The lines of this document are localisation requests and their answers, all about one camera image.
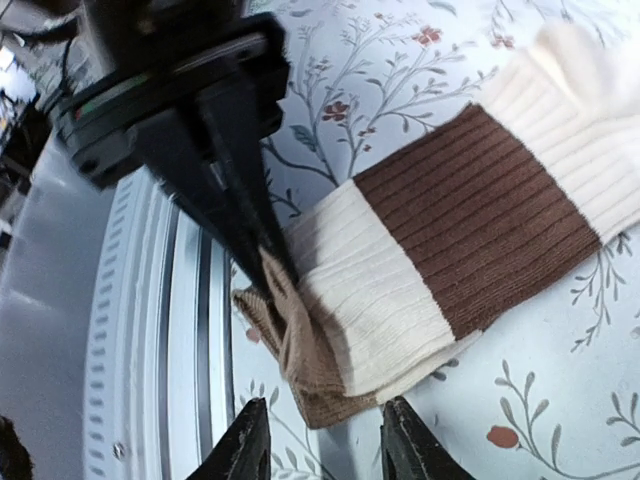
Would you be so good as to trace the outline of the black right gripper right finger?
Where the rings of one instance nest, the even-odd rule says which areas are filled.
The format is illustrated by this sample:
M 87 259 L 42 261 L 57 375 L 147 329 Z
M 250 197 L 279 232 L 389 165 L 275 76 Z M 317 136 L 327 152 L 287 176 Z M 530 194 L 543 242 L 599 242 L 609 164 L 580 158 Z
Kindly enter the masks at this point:
M 402 396 L 383 407 L 381 464 L 385 480 L 473 480 Z

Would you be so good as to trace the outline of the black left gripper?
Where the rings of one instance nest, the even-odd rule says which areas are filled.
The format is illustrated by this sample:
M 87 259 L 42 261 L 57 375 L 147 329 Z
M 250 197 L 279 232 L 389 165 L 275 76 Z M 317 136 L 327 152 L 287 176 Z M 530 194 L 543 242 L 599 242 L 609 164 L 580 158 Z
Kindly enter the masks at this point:
M 116 137 L 145 120 L 146 165 L 265 292 L 262 249 L 298 279 L 260 146 L 281 126 L 290 66 L 276 16 L 244 17 L 242 8 L 240 1 L 83 2 L 79 27 L 105 74 L 65 96 L 52 114 L 78 171 L 98 188 L 137 169 Z M 225 66 L 247 75 L 254 98 L 206 89 L 198 96 L 201 115 L 157 114 L 221 81 Z

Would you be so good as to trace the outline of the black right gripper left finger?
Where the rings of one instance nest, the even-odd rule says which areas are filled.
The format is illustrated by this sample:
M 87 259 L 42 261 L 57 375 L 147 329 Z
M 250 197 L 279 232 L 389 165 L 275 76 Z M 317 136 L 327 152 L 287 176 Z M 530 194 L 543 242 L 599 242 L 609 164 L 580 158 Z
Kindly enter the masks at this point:
M 269 480 L 271 435 L 266 400 L 249 400 L 188 480 Z

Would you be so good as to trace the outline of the cream brown striped sock pair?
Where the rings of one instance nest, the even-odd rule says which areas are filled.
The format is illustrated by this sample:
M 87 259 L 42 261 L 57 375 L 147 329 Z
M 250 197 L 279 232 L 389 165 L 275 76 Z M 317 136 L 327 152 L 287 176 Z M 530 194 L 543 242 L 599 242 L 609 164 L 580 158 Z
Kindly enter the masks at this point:
M 236 307 L 326 428 L 403 394 L 639 221 L 639 41 L 544 27 L 449 122 L 286 231 Z

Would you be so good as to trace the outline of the aluminium front rail frame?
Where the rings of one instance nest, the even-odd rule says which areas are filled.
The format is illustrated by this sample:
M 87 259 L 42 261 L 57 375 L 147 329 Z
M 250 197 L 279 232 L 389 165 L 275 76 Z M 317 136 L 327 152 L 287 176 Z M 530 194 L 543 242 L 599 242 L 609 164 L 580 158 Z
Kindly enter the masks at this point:
M 223 249 L 146 171 L 98 193 L 49 143 L 1 277 L 1 412 L 35 479 L 185 479 L 260 355 Z

